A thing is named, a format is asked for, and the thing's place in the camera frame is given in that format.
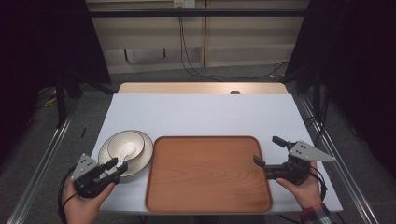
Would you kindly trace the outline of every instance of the person's hand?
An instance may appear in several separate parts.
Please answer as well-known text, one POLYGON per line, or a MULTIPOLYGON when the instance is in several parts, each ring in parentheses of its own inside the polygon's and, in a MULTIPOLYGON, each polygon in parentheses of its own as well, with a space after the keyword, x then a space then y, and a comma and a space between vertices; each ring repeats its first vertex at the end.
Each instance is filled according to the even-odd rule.
MULTIPOLYGON (((76 194, 73 182, 70 179, 65 183, 64 200, 76 194)), ((110 195, 114 189, 114 183, 109 184, 96 198, 86 199, 78 195, 73 196, 64 206, 67 223, 91 224, 99 215, 99 208, 102 202, 110 195)))
MULTIPOLYGON (((311 166, 317 168, 317 163, 311 161, 311 166)), ((311 168, 311 172, 315 174, 317 171, 311 168)), ((290 191, 303 209, 322 203, 320 199, 319 183, 312 175, 300 186, 293 185, 288 180, 282 178, 278 178, 276 182, 290 191)))

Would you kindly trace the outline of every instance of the white table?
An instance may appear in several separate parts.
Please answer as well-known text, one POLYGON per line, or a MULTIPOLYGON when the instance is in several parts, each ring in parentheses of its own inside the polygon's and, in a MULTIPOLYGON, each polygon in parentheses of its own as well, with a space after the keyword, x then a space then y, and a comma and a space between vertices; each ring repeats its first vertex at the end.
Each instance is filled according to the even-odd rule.
MULTIPOLYGON (((280 164, 288 152, 272 142, 277 135, 288 141, 312 144, 299 111, 289 94, 115 94, 92 152, 97 160, 102 144, 114 133, 138 130, 153 142, 170 135, 251 135, 258 139, 268 164, 280 164)), ((328 187, 325 203, 331 211, 343 210, 321 162, 318 169, 328 187)), ((101 209, 148 215, 145 206, 149 165, 125 177, 101 209)), ((300 211, 294 197, 270 180, 274 204, 268 212, 300 211)))

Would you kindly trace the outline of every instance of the black cable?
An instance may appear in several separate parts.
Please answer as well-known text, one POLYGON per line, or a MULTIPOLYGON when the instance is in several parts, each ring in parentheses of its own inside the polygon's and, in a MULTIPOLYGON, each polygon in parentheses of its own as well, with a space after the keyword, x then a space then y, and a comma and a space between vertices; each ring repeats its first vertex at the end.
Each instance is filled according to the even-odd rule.
POLYGON ((300 74, 302 73, 306 73, 307 71, 309 71, 309 67, 304 65, 301 66, 299 68, 294 69, 294 71, 289 72, 286 76, 280 78, 277 82, 280 83, 289 83, 294 81, 300 74))
POLYGON ((189 74, 192 75, 192 76, 195 76, 195 77, 205 77, 205 78, 208 78, 208 79, 211 79, 211 80, 220 82, 220 80, 217 80, 217 79, 215 79, 215 78, 213 78, 213 77, 202 76, 201 74, 199 74, 199 73, 192 67, 192 64, 191 64, 191 62, 190 62, 190 57, 189 57, 189 54, 188 54, 188 52, 187 52, 186 40, 185 40, 185 38, 184 38, 183 19, 182 19, 181 17, 178 18, 178 25, 179 25, 179 31, 180 31, 180 57, 181 57, 181 63, 183 64, 184 70, 186 70, 186 72, 189 73, 189 74), (188 62, 189 62, 190 68, 192 69, 192 71, 195 72, 195 74, 192 73, 192 72, 190 72, 190 71, 186 68, 186 65, 184 64, 184 60, 183 60, 183 49, 184 49, 184 51, 186 52, 186 56, 187 56, 187 60, 188 60, 188 62))
POLYGON ((319 124, 320 128, 319 128, 319 133, 318 133, 318 136, 317 136, 317 140, 315 141, 315 144, 314 144, 315 147, 318 145, 318 140, 319 140, 319 138, 321 137, 321 135, 323 134, 323 131, 324 131, 324 126, 325 126, 326 118, 327 118, 327 111, 329 109, 329 102, 330 102, 330 97, 329 97, 329 93, 328 93, 328 91, 326 89, 324 104, 323 104, 323 107, 322 107, 321 112, 320 112, 321 114, 323 113, 323 119, 322 119, 322 122, 319 124))
POLYGON ((325 180, 324 180, 324 178, 323 178, 323 175, 320 173, 320 171, 319 171, 317 168, 312 167, 312 166, 311 166, 311 168, 314 169, 314 170, 316 170, 316 171, 318 172, 318 174, 320 174, 320 177, 321 177, 321 178, 318 177, 317 175, 315 175, 315 174, 309 172, 310 175, 312 175, 317 181, 320 182, 320 199, 321 199, 322 201, 324 201, 324 198, 326 197, 326 191, 327 191, 327 187, 326 187, 325 180))
MULTIPOLYGON (((320 109, 320 115, 322 116, 325 112, 327 112, 327 107, 325 107, 325 105, 323 105, 322 108, 320 109)), ((314 115, 311 117, 303 118, 303 120, 306 120, 306 119, 317 119, 317 116, 314 115)))
POLYGON ((64 194, 64 183, 66 182, 67 177, 69 177, 70 174, 76 169, 76 166, 77 165, 70 167, 69 170, 64 174, 64 177, 62 178, 61 185, 59 186, 59 190, 58 190, 58 214, 63 224, 67 223, 66 214, 64 213, 64 206, 71 198, 73 198, 76 195, 74 194, 73 196, 69 197, 66 201, 64 201, 64 203, 62 203, 62 197, 64 194))
POLYGON ((315 116, 303 118, 305 128, 311 126, 315 122, 315 120, 316 120, 315 116))
POLYGON ((280 62, 280 63, 276 63, 274 64, 274 70, 271 71, 268 74, 262 75, 262 76, 258 76, 258 77, 231 77, 231 76, 203 76, 200 73, 198 73, 192 66, 191 61, 190 61, 190 57, 189 54, 187 52, 187 46, 186 46, 186 40, 184 37, 184 25, 183 25, 183 19, 181 17, 178 18, 178 23, 179 23, 179 33, 180 33, 180 56, 181 56, 181 63, 184 67, 184 69, 192 76, 195 77, 205 77, 205 78, 209 78, 211 80, 217 81, 217 82, 221 82, 221 80, 218 80, 216 78, 220 77, 224 77, 224 78, 241 78, 241 79, 257 79, 257 78, 262 78, 262 77, 268 77, 271 76, 272 74, 275 74, 276 71, 281 68, 284 64, 289 63, 289 61, 285 61, 285 62, 280 62), (190 68, 192 69, 192 71, 194 71, 194 73, 190 72, 187 67, 184 64, 184 60, 183 60, 183 49, 186 53, 186 57, 187 57, 187 61, 189 63, 190 68))
MULTIPOLYGON (((275 66, 279 65, 279 64, 283 64, 283 63, 288 63, 288 62, 280 62, 280 63, 276 63, 275 66)), ((262 78, 262 77, 269 77, 271 76, 277 69, 279 69, 281 66, 277 67, 276 69, 274 69, 273 71, 271 71, 270 73, 258 76, 258 77, 230 77, 230 76, 206 76, 206 77, 227 77, 227 78, 241 78, 241 79, 258 79, 258 78, 262 78)))

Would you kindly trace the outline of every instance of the aluminum rail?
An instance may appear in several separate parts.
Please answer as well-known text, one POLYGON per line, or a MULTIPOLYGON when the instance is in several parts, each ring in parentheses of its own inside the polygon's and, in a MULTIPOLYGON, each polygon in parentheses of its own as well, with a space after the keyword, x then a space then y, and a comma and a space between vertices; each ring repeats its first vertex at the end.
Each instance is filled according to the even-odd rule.
MULTIPOLYGON (((304 109, 308 116, 314 116, 313 106, 311 102, 308 100, 307 97, 302 97, 302 102, 304 105, 304 109)), ((320 133, 320 128, 322 127, 319 122, 314 120, 313 122, 314 128, 317 133, 320 133)), ((356 183, 355 179, 353 178, 352 174, 347 169, 347 165, 342 159, 340 153, 338 152, 337 148, 335 147, 332 139, 330 138, 327 131, 324 129, 322 132, 322 143, 325 146, 327 152, 336 158, 336 162, 334 163, 335 169, 337 173, 340 175, 346 190, 348 191, 353 203, 355 204, 356 208, 358 209, 359 213, 361 214, 361 218, 366 224, 378 224, 378 220, 375 217, 373 209, 371 208, 368 200, 364 196, 363 192, 359 188, 358 184, 356 183)))
POLYGON ((68 116, 66 117, 62 126, 55 131, 55 134, 53 135, 52 140, 49 143, 49 146, 47 147, 43 158, 41 159, 41 162, 38 164, 35 173, 33 174, 27 188, 25 189, 24 193, 20 197, 20 200, 15 206, 11 216, 7 221, 7 224, 20 224, 23 223, 23 221, 26 219, 29 209, 32 206, 33 201, 35 200, 35 196, 40 189, 41 183, 43 182, 44 177, 50 167, 50 164, 55 157, 55 153, 64 138, 67 128, 69 127, 71 118, 77 110, 77 105, 78 100, 74 101, 70 105, 71 108, 68 116))

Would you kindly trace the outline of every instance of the cable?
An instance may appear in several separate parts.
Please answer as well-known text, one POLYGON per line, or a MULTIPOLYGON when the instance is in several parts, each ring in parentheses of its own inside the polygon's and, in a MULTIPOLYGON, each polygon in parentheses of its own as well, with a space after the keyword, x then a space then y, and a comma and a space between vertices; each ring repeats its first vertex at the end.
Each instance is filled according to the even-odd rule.
POLYGON ((64 177, 62 178, 61 185, 59 186, 59 190, 58 190, 58 214, 63 224, 67 223, 66 214, 64 213, 64 206, 70 199, 72 199, 76 195, 76 194, 72 195, 66 201, 64 201, 64 203, 62 203, 62 197, 64 194, 64 183, 66 182, 67 177, 69 177, 70 174, 76 169, 76 166, 77 165, 70 167, 69 170, 64 174, 64 177))
POLYGON ((231 77, 231 76, 203 76, 200 73, 198 73, 192 66, 191 61, 190 61, 190 57, 189 54, 187 52, 187 46, 186 46, 186 39, 184 37, 184 25, 183 25, 183 19, 181 17, 178 17, 178 23, 179 23, 179 33, 180 33, 180 57, 181 57, 181 63, 184 67, 184 69, 186 70, 187 73, 189 73, 192 76, 195 77, 204 77, 204 78, 208 78, 217 82, 221 82, 221 80, 218 80, 217 78, 240 78, 240 79, 257 79, 257 78, 262 78, 262 77, 268 77, 271 76, 273 74, 276 74, 276 71, 278 69, 280 69, 284 64, 289 63, 289 61, 285 61, 285 62, 280 62, 280 63, 276 63, 274 64, 274 70, 271 71, 268 74, 264 74, 262 76, 258 76, 258 77, 231 77), (183 49, 184 52, 186 53, 186 57, 187 57, 187 61, 189 63, 190 68, 192 69, 192 71, 195 73, 190 72, 186 65, 184 64, 184 60, 183 60, 183 49))
POLYGON ((270 73, 258 76, 258 77, 230 77, 230 76, 206 76, 206 77, 227 77, 227 78, 241 78, 241 79, 258 79, 258 78, 262 78, 262 77, 269 77, 271 76, 274 72, 276 72, 277 69, 279 69, 281 66, 276 67, 279 64, 284 64, 284 63, 288 63, 288 62, 280 62, 280 63, 276 63, 274 65, 275 69, 273 71, 271 71, 270 73))
POLYGON ((180 57, 181 57, 181 63, 183 64, 183 67, 184 67, 184 69, 186 70, 186 72, 189 73, 189 74, 192 75, 192 76, 195 76, 195 77, 205 77, 205 78, 208 78, 208 79, 211 79, 211 80, 220 82, 220 80, 217 80, 217 79, 215 79, 215 78, 213 78, 213 77, 202 76, 201 74, 199 74, 199 73, 192 67, 192 64, 191 64, 191 62, 190 62, 190 57, 189 57, 189 54, 188 54, 188 52, 187 52, 186 40, 185 40, 185 38, 184 38, 183 19, 182 19, 181 17, 178 18, 178 25, 179 25, 179 31, 180 31, 180 57), (192 72, 190 72, 190 71, 186 68, 186 65, 184 64, 184 60, 183 60, 183 49, 184 49, 184 51, 186 52, 186 56, 187 56, 187 60, 188 60, 188 62, 189 62, 190 68, 192 69, 192 71, 195 72, 195 74, 192 73, 192 72))
POLYGON ((313 174, 312 172, 309 172, 310 175, 312 175, 317 181, 320 182, 320 199, 322 201, 324 201, 324 198, 326 197, 326 191, 327 191, 327 187, 326 187, 326 183, 325 180, 323 178, 323 175, 320 173, 320 171, 311 166, 312 169, 316 170, 318 172, 318 174, 320 174, 320 177, 318 177, 317 175, 313 174))
POLYGON ((323 131, 324 131, 324 126, 325 126, 326 118, 327 118, 327 111, 329 109, 329 102, 330 102, 330 97, 329 97, 329 93, 326 89, 324 104, 323 104, 323 107, 320 112, 320 114, 323 114, 323 119, 322 119, 322 122, 320 123, 320 130, 319 130, 319 133, 317 136, 317 140, 315 141, 315 144, 314 144, 315 147, 318 145, 319 138, 321 137, 321 135, 323 134, 323 131))

